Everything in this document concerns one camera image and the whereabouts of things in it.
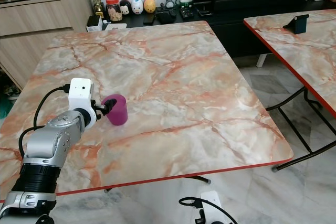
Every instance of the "white power strip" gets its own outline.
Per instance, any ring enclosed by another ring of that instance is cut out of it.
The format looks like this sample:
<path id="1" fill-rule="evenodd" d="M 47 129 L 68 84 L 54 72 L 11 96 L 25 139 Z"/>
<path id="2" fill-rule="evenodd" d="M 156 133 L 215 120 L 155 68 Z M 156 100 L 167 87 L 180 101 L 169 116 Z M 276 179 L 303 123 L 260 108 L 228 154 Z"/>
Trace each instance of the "white power strip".
<path id="1" fill-rule="evenodd" d="M 219 196 L 216 191 L 206 191 L 204 193 L 201 193 L 201 199 L 210 201 L 211 203 L 222 208 L 222 205 L 220 204 L 221 201 L 219 200 Z M 215 221 L 220 221 L 222 223 L 225 223 L 227 221 L 225 215 L 218 209 L 204 202 L 202 203 L 202 205 L 203 205 L 203 210 L 204 210 L 204 215 L 205 215 L 205 224 L 211 224 Z"/>

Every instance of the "metal table frame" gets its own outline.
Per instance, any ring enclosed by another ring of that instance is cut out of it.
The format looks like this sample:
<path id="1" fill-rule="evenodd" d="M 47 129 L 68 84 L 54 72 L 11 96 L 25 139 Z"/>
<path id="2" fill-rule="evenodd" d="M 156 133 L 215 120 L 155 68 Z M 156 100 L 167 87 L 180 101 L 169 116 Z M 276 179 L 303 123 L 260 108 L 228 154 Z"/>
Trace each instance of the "metal table frame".
<path id="1" fill-rule="evenodd" d="M 336 145 L 336 140 L 335 140 L 332 143 L 327 144 L 326 146 L 324 146 L 324 147 L 322 147 L 322 148 L 320 148 L 320 149 L 318 149 L 316 151 L 312 151 L 311 148 L 309 147 L 309 145 L 307 144 L 307 142 L 301 136 L 300 132 L 295 128 L 294 124 L 287 117 L 287 115 L 285 114 L 285 112 L 281 109 L 281 106 L 285 105 L 286 103 L 288 103 L 289 101 L 291 101 L 293 98 L 295 98 L 297 95 L 301 94 L 302 92 L 303 92 L 303 97 L 304 97 L 305 101 L 310 105 L 310 107 L 315 111 L 315 113 L 322 119 L 322 121 L 328 126 L 328 128 L 332 131 L 332 133 L 334 133 L 334 135 L 336 135 L 336 130 L 334 129 L 334 127 L 328 122 L 327 119 L 325 119 L 325 117 L 319 111 L 319 109 L 322 109 L 323 106 L 318 101 L 310 100 L 308 98 L 308 89 L 306 87 L 302 87 L 297 92 L 295 92 L 294 94 L 292 94 L 289 98 L 285 99 L 283 102 L 280 102 L 277 105 L 274 105 L 272 107 L 267 108 L 266 111 L 278 109 L 279 112 L 281 113 L 281 115 L 288 122 L 289 126 L 293 129 L 293 131 L 295 132 L 296 136 L 299 138 L 299 140 L 305 146 L 305 148 L 307 149 L 307 151 L 309 152 L 309 154 L 307 154 L 307 155 L 305 155 L 303 157 L 296 158 L 296 159 L 294 159 L 292 161 L 289 161 L 287 163 L 273 166 L 272 167 L 272 171 L 273 172 L 277 172 L 277 171 L 279 171 L 281 169 L 284 169 L 284 168 L 286 168 L 288 166 L 291 166 L 293 164 L 296 164 L 296 163 L 299 163 L 301 161 L 304 161 L 304 160 L 310 159 L 312 157 L 315 157 L 315 156 L 317 156 L 317 155 L 319 155 L 319 154 L 321 154 L 321 153 L 329 150 L 330 148 L 333 148 Z"/>

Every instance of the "black cable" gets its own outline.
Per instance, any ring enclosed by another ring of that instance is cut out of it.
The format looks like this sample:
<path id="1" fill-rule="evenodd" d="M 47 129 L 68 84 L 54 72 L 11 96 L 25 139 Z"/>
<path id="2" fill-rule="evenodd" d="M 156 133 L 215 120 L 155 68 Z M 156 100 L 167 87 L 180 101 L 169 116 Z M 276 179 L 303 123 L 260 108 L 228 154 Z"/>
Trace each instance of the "black cable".
<path id="1" fill-rule="evenodd" d="M 20 154 L 21 154 L 22 158 L 25 155 L 25 152 L 24 152 L 23 146 L 22 146 L 23 137 L 26 135 L 27 132 L 32 131 L 32 130 L 37 130 L 37 129 L 40 129 L 40 128 L 43 128 L 43 127 L 44 127 L 44 125 L 42 125 L 42 126 L 36 126 L 36 127 L 30 127 L 28 129 L 24 130 L 23 133 L 21 133 L 21 135 L 19 137 L 19 150 L 20 150 Z"/>
<path id="2" fill-rule="evenodd" d="M 192 203 L 184 203 L 183 201 L 185 200 L 193 200 L 194 202 Z M 212 202 L 208 201 L 208 200 L 205 200 L 205 199 L 201 199 L 201 198 L 196 198 L 196 197 L 185 197 L 185 198 L 182 198 L 178 201 L 178 203 L 180 203 L 181 205 L 183 206 L 190 206 L 190 207 L 197 207 L 197 200 L 198 201 L 201 201 L 201 202 L 204 202 L 216 209 L 218 209 L 219 211 L 221 211 L 223 214 L 225 214 L 234 224 L 238 224 L 236 222 L 236 220 L 228 214 L 227 211 L 225 211 L 223 208 L 220 208 L 219 206 L 217 206 L 216 204 L 213 204 Z"/>
<path id="3" fill-rule="evenodd" d="M 40 112 L 40 109 L 42 108 L 43 103 L 46 101 L 46 99 L 54 92 L 56 92 L 57 90 L 62 90 L 65 93 L 69 93 L 69 89 L 70 89 L 70 84 L 65 84 L 64 86 L 55 88 L 53 90 L 50 90 L 41 100 L 40 104 L 38 105 L 35 115 L 34 115 L 34 121 L 33 121 L 33 126 L 37 127 L 37 117 L 38 117 L 38 113 Z"/>

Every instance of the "white marble floor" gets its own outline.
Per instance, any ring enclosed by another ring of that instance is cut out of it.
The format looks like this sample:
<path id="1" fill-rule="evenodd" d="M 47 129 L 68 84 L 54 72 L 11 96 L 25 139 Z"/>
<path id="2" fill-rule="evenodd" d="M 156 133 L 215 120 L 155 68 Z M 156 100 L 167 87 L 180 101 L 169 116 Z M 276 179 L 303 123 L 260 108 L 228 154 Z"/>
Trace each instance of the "white marble floor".
<path id="1" fill-rule="evenodd" d="M 257 57 L 239 58 L 236 64 L 264 106 L 276 104 L 302 87 L 274 56 L 257 69 Z M 285 107 L 313 150 L 335 136 L 314 115 L 303 97 Z M 324 111 L 334 123 L 333 118 Z M 285 120 L 271 113 L 295 156 L 305 151 Z M 61 196 L 51 216 L 56 223 L 185 223 L 192 224 L 198 210 L 178 204 L 186 196 L 216 190 L 223 208 L 239 224 L 336 223 L 336 148 L 277 173 L 270 167 L 205 175 L 211 185 L 193 179 L 173 179 L 103 191 Z"/>

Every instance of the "phone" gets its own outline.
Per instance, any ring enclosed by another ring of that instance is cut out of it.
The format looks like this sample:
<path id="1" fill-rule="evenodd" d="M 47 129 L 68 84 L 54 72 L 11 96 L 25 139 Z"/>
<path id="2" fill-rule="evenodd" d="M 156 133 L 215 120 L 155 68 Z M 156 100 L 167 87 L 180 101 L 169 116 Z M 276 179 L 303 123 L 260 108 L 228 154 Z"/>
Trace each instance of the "phone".
<path id="1" fill-rule="evenodd" d="M 155 14 L 154 13 L 147 13 L 145 18 L 143 19 L 144 25 L 153 25 L 153 22 L 155 20 Z"/>

